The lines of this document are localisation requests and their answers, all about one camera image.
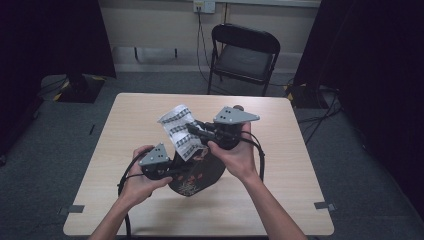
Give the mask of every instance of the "black cable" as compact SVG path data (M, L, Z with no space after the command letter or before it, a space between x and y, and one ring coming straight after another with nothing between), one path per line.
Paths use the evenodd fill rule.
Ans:
M293 83L290 84L290 82L293 82L294 78L289 79L289 81L287 82L287 86L291 86L293 85Z
M228 9L228 3L225 3L224 23L227 23L227 9Z
M130 165L128 165L127 169L124 172L124 175L122 175L121 177L121 181L118 184L118 196L121 195L122 189L124 188L124 184L127 181L128 178L130 177L134 177L134 176L138 176L140 174L135 174L135 175L128 175L128 172L130 171L130 169L132 168L132 166L134 165L134 163L144 154L150 152L152 150L152 148L150 149L146 149L141 151L139 154L137 154L137 156L135 158L133 158L133 160L131 161ZM130 240L131 239L131 223L130 223L130 217L128 215L128 213L125 215L125 226L126 226L126 230L127 230L127 239Z
M203 25L202 25L202 21L200 20L200 12L199 12L199 25L200 25L200 32L202 33L203 53L205 54L206 64L208 65L208 68L211 69L209 65L208 55L206 53L205 36L203 36Z
M241 133L249 134L250 136L252 136L252 137L256 140L256 142L258 143L258 145L259 145L259 146L261 146L261 144L259 143L259 140L258 140L258 139L256 138L256 136L255 136L255 135L253 135L251 132L241 131Z
M329 117L329 113L331 111L331 109L333 109L334 103L336 102L337 99L337 94L334 94L334 98L333 101L331 102L330 107L328 107L327 112L324 114L324 116L322 116L321 118L318 119L318 124L315 126L314 130L312 131L312 133L309 135L308 139L305 141L305 145L307 145L309 143L309 141L311 140L312 136L315 134L315 132L317 131L318 127L321 125L321 123L324 121L324 119Z
M287 84L276 84L276 83L269 83L269 86L274 86L274 87L286 87L288 86Z
M212 84L212 86L213 86L214 88L216 88L216 89L218 89L218 90L222 91L222 92L223 92L223 93L221 93L222 95L231 95L231 96L235 96L235 94L234 94L234 93L232 93L232 92L230 92L230 91L228 91L228 90L225 90L225 89L220 88L220 87L218 87L218 86L215 86L215 85L213 85L213 84Z
M199 19L199 27L197 29L197 49L196 49L197 67L199 68L199 72L202 75L203 79L206 80L205 76L203 75L202 69L200 69L199 42L200 42L200 32L202 32L202 37L203 37L203 27L202 27L202 21L200 20L200 11L199 11L199 9L197 9L197 15L198 15L198 19Z
M307 123L307 122L316 122L319 121L321 118L329 118L329 117L333 117L334 115L336 115L337 113L342 111L342 107L340 106L337 110L334 110L332 113L328 114L328 115L324 115L322 117L311 117L311 118L307 118L307 119L302 119L297 121L299 124L301 123Z
M254 137L257 140L257 138L252 133L248 133L248 134L250 134L252 137ZM262 150L261 145L259 144L259 142L256 143L256 142L254 142L250 139L246 139L246 138L242 138L242 137L238 137L238 139L240 141L250 143L253 146L255 146L256 149L258 149L258 153L259 153L259 178L263 182L264 181L264 172L265 172L265 153Z
M221 94L221 95L227 95L226 93L223 93L223 92L220 92L220 91L217 91L217 90L214 90L214 89L211 89L211 92L216 92L216 93Z

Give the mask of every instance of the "dark backdrop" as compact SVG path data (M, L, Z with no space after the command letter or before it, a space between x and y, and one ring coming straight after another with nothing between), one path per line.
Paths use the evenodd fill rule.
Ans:
M116 77L96 0L1 1L0 53L1 154L22 131L45 76Z
M340 90L364 146L424 219L423 12L420 0L323 0L294 84Z

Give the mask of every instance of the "black and white pattern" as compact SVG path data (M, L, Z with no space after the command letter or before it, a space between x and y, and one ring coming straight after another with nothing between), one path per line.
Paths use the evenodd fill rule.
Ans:
M169 129L169 135L172 136L174 133L178 133L185 130L187 130L187 127L185 125L176 126L174 128Z
M177 146L177 148L182 147L184 144L190 142L190 140L192 139L199 139L198 136L195 136L193 134L188 134L187 136L183 137L181 140L177 141L175 143L175 145Z
M196 152L199 149L204 148L203 145L191 145L189 149L187 149L187 151L183 154L183 159L185 158L190 158L191 155L193 155L194 152Z
M179 112L177 115L175 115L175 116L173 116L173 117L171 117L171 118L168 118L168 119L162 120L162 121L161 121L161 123L162 123L162 124L167 124L167 123L170 123L170 122L178 121L178 120L180 120L181 118L185 117L187 114L191 114L191 111L190 111L188 108L184 108L184 109L183 109L183 110L181 110L181 112Z

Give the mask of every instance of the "electrical outlet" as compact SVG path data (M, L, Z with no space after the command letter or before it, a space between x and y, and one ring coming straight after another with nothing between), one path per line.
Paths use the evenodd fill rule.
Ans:
M197 12L205 12L205 2L204 1L193 1L193 11Z
M205 13L215 13L215 2L205 2Z

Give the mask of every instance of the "left hand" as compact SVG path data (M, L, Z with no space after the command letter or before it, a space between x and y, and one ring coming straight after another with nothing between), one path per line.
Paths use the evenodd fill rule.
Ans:
M134 150L133 158L135 158L140 152L146 149L153 149L154 146L143 146ZM142 174L140 166L137 161L131 167L128 172L128 176ZM128 207L133 207L137 204L142 203L146 200L154 190L160 187L166 186L172 181L172 177L162 178L160 180L150 180L146 176L134 176L127 179L124 188L122 189L119 198L128 204Z

